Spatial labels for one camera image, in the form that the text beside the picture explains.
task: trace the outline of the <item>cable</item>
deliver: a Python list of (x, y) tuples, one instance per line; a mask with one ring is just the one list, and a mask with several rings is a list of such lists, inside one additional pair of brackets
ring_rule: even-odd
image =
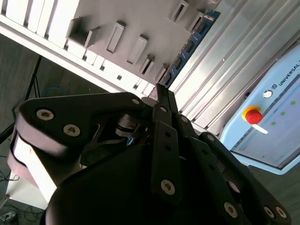
[(26, 217), (26, 213), (30, 213), (30, 212), (27, 211), (27, 210), (29, 210), (30, 208), (32, 208), (32, 206), (27, 207), (27, 209), (25, 210), (25, 212), (24, 212), (24, 218), (25, 218), (27, 221), (29, 221), (29, 222), (35, 223), (35, 222), (38, 221), (38, 217), (35, 217), (35, 218), (36, 218), (35, 220), (31, 220), (31, 219), (28, 219), (28, 218)]
[(33, 89), (34, 89), (34, 97), (37, 98), (38, 95), (37, 95), (37, 89), (36, 89), (36, 82), (35, 82), (35, 80), (33, 81)]
[(63, 93), (63, 95), (66, 95), (66, 92), (63, 89), (61, 89), (59, 87), (51, 87), (51, 88), (48, 88), (47, 90), (44, 91), (44, 93), (43, 93), (44, 98), (46, 97), (47, 92), (49, 92), (50, 90), (59, 90)]
[(36, 84), (37, 84), (37, 93), (38, 93), (38, 97), (41, 97), (41, 92), (39, 91), (39, 86), (38, 86), (38, 77), (36, 76)]

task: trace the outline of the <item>slot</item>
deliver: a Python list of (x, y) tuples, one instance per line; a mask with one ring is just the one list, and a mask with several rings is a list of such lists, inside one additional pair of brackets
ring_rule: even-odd
[(81, 29), (84, 17), (71, 20), (67, 30), (67, 39), (76, 42), (84, 48), (88, 48), (96, 42), (97, 33), (100, 27), (96, 27), (89, 32)]
[(188, 8), (188, 3), (184, 0), (180, 0), (176, 5), (172, 15), (170, 16), (170, 20), (173, 21), (174, 23), (180, 21), (187, 8)]
[(124, 28), (125, 28), (125, 24), (122, 23), (122, 22), (116, 22), (113, 29), (112, 29), (112, 32), (108, 38), (108, 42), (107, 42), (107, 47), (106, 47), (106, 50), (113, 54), (120, 39), (121, 39), (121, 36), (122, 36), (122, 33), (124, 31)]
[(6, 9), (7, 9), (7, 7), (8, 7), (8, 0), (3, 0), (2, 1), (2, 5), (0, 4), (0, 6), (1, 6), (1, 13), (3, 14), (3, 15), (6, 15)]
[(179, 7), (179, 9), (178, 9), (178, 11), (177, 11), (177, 13), (176, 13), (176, 15), (175, 15), (174, 22), (177, 21), (178, 16), (181, 14), (183, 8), (184, 8), (184, 5), (181, 5), (181, 6)]
[(147, 58), (140, 69), (142, 75), (145, 75), (147, 72), (151, 70), (151, 68), (154, 65), (154, 61), (155, 61), (154, 58), (151, 58), (150, 55), (147, 55)]
[(197, 22), (195, 23), (195, 25), (193, 26), (192, 30), (195, 30), (196, 26), (198, 25), (198, 23), (200, 22), (201, 17), (199, 17), (199, 19), (197, 20)]
[(167, 69), (168, 69), (168, 66), (166, 64), (163, 64), (154, 80), (156, 82), (160, 81), (159, 83), (163, 83), (165, 80), (165, 77), (169, 76), (169, 74), (166, 73)]
[(136, 41), (135, 43), (135, 46), (134, 48), (132, 49), (128, 59), (127, 59), (127, 62), (132, 64), (132, 65), (135, 65), (137, 63), (137, 61), (139, 60), (141, 54), (143, 53), (146, 45), (147, 45), (147, 42), (148, 42), (148, 38), (144, 35), (140, 35), (138, 40)]
[(193, 47), (194, 47), (194, 43), (192, 41), (188, 41), (184, 46), (184, 49), (187, 51), (187, 53), (190, 53)]
[(181, 65), (182, 65), (182, 60), (180, 57), (178, 57), (174, 63), (175, 69), (179, 69)]
[(169, 79), (167, 80), (167, 82), (165, 83), (165, 86), (168, 86), (169, 85), (169, 83), (171, 82), (171, 79), (172, 77), (171, 77), (171, 73), (169, 72)]
[(193, 32), (196, 29), (197, 25), (200, 23), (203, 16), (204, 16), (204, 14), (202, 12), (197, 13), (196, 17), (194, 18), (192, 24), (190, 25), (190, 27), (188, 29), (190, 32)]
[(202, 23), (198, 26), (196, 32), (197, 32), (198, 34), (203, 34), (203, 32), (205, 31), (205, 29), (206, 29), (206, 23), (202, 22)]

